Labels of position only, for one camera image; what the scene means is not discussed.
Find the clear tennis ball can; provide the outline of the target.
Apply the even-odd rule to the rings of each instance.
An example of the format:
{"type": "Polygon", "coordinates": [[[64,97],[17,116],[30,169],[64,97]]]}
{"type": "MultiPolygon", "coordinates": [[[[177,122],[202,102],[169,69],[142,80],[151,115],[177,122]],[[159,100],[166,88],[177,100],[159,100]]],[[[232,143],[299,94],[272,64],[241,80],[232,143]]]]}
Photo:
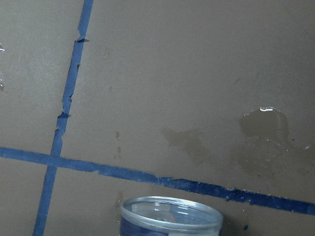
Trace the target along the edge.
{"type": "Polygon", "coordinates": [[[121,204],[121,236],[218,236],[223,215],[207,205],[147,196],[121,204]]]}

